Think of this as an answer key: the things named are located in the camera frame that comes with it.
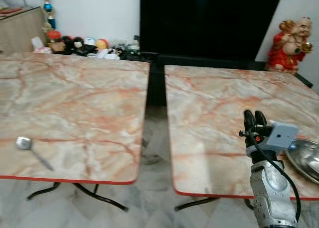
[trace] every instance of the red figurine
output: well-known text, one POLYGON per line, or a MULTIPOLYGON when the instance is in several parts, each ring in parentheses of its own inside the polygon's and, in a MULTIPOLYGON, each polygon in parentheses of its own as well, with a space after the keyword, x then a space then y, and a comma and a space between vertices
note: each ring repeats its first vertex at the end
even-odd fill
POLYGON ((281 32, 274 37, 273 46, 268 53, 266 69, 295 74, 298 71, 298 61, 302 61, 313 47, 307 42, 311 34, 312 22, 309 17, 303 17, 297 23, 286 20, 280 24, 279 28, 281 32))

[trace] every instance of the spoon handle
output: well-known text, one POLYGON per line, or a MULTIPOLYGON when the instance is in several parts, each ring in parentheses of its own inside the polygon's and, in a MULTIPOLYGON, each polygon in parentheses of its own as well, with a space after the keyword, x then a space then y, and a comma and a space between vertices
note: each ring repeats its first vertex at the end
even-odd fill
POLYGON ((54 171, 53 167, 43 157, 41 157, 40 154, 34 150, 31 150, 31 152, 47 169, 54 171))

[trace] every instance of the red table edge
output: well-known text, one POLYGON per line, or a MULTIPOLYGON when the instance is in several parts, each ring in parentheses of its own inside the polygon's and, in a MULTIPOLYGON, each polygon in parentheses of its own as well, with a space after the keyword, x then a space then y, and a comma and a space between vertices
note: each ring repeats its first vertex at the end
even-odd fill
MULTIPOLYGON (((240 196, 240 195, 223 195, 223 194, 201 194, 201 193, 187 193, 178 191, 173 184, 174 191, 178 195, 189 197, 215 197, 215 198, 235 198, 235 199, 254 199, 254 196, 240 196)), ((319 197, 300 197, 301 201, 319 201, 319 197)))
POLYGON ((103 185, 131 185, 136 179, 127 182, 112 182, 112 181, 93 181, 93 180, 72 180, 72 179, 55 179, 55 178, 38 178, 38 177, 17 177, 0 175, 0 179, 38 181, 38 182, 61 182, 61 183, 84 183, 84 184, 103 184, 103 185))

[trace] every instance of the spoon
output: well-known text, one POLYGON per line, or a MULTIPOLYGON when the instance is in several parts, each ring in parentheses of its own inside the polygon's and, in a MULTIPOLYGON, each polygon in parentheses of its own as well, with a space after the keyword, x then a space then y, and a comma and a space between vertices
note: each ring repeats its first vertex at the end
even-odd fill
POLYGON ((15 141, 16 147, 20 150, 29 150, 47 169, 54 171, 53 167, 36 151, 32 150, 32 139, 28 137, 17 137, 15 141))

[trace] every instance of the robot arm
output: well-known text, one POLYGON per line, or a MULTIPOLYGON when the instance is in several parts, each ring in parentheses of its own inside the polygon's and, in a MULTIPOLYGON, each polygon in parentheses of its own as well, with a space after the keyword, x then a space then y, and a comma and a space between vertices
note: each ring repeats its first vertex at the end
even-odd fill
POLYGON ((246 153, 253 162, 250 184, 258 225, 260 228, 296 228, 299 216, 295 217, 289 198, 290 184, 282 175, 284 164, 277 160, 277 155, 289 148, 299 129, 281 122, 269 126, 260 111, 256 111, 256 118, 251 111, 245 111, 244 116, 245 131, 240 131, 239 135, 246 137, 246 153))

